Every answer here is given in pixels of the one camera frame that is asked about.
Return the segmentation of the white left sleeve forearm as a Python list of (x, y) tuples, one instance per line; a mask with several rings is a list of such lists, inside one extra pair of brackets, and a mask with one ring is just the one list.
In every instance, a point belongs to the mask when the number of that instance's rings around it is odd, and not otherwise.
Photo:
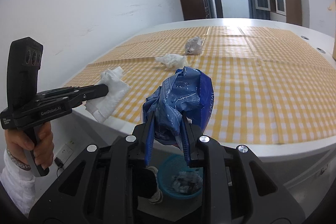
[(35, 177), (4, 153), (5, 167), (1, 171), (1, 184), (19, 211), (27, 217), (35, 201)]

